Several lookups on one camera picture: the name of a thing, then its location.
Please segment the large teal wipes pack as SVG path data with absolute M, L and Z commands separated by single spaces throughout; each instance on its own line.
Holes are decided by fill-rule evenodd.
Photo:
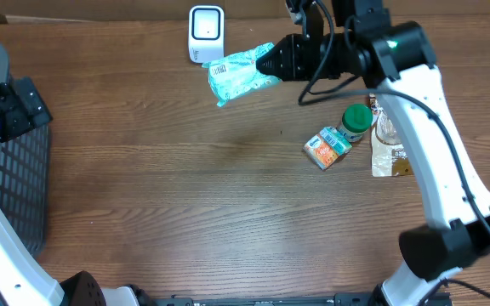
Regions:
M 218 100 L 218 107 L 281 81 L 276 76 L 261 73 L 256 67 L 257 60 L 274 47 L 273 42 L 268 42 L 202 64 L 202 68 L 208 70 L 208 83 Z

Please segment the green lid white jar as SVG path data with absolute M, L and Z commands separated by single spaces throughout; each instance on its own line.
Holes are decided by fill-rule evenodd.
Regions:
M 363 134 L 371 127 L 373 114 L 371 110 L 361 104 L 349 106 L 341 117 L 337 130 L 350 143 L 359 141 Z

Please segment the small teal tissue pack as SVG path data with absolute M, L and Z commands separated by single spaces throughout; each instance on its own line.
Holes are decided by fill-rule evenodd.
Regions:
M 324 127 L 320 135 L 338 156 L 343 156 L 352 149 L 352 145 L 335 127 Z

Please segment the orange tissue pack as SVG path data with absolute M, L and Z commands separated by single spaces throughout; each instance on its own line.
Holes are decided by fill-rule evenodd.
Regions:
M 339 159 L 336 150 L 320 134 L 308 140 L 303 150 L 321 170 L 331 167 Z

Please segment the beige paper bag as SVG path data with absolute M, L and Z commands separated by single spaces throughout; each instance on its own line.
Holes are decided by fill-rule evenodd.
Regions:
M 407 153 L 403 149 L 396 129 L 373 93 L 368 96 L 368 105 L 373 114 L 371 129 L 372 175 L 374 177 L 413 175 Z

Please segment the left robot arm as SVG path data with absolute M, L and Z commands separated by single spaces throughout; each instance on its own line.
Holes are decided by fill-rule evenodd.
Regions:
M 31 79 L 0 82 L 0 305 L 141 305 L 132 286 L 102 288 L 86 271 L 57 281 L 35 259 L 47 232 L 51 119 Z

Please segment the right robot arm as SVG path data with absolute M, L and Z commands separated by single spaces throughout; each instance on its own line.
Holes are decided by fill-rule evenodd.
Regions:
M 422 194 L 426 222 L 400 234 L 402 265 L 370 293 L 339 293 L 338 305 L 448 305 L 439 289 L 490 253 L 490 192 L 479 178 L 447 106 L 424 29 L 393 25 L 380 1 L 288 0 L 302 28 L 257 63 L 283 81 L 364 81 L 402 141 Z

